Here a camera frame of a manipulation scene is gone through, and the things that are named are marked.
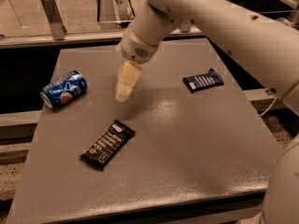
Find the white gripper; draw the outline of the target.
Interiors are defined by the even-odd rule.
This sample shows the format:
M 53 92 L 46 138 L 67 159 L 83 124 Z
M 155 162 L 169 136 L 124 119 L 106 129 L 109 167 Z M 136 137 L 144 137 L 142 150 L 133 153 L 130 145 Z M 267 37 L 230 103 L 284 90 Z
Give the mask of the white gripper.
M 116 47 L 116 51 L 128 60 L 119 69 L 116 88 L 116 100 L 118 102 L 125 102 L 129 98 L 141 76 L 141 63 L 149 62 L 157 50 L 157 46 L 142 41 L 131 26 L 124 31 L 121 41 Z

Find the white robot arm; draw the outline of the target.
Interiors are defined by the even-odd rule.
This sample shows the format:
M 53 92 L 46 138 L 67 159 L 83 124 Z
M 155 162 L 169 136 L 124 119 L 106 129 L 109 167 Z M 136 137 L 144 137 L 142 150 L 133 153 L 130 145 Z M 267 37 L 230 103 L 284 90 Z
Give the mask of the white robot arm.
M 126 59 L 119 72 L 118 101 L 128 99 L 141 65 L 184 21 L 299 115 L 299 31 L 227 0 L 144 0 L 118 45 Z

